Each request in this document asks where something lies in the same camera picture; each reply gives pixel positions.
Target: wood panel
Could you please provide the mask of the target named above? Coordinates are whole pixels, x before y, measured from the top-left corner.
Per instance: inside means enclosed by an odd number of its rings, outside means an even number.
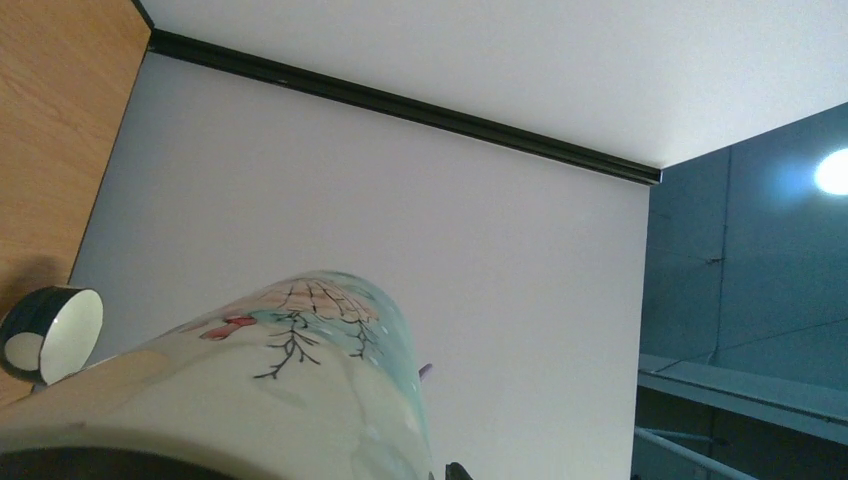
[[[67,282],[149,36],[130,0],[0,1],[0,312]]]

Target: black trim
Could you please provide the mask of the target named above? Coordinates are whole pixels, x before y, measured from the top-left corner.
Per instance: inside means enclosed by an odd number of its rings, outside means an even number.
[[[132,2],[133,5],[135,5],[135,9],[138,10],[138,14],[141,15],[142,19],[144,19],[144,23],[147,24],[147,28],[150,30],[156,28],[156,25],[153,23],[153,19],[150,18],[150,14],[147,13],[147,9],[141,4],[141,0],[132,0]]]
[[[423,123],[522,152],[656,185],[660,171],[518,128],[154,29],[150,51],[242,77]]]

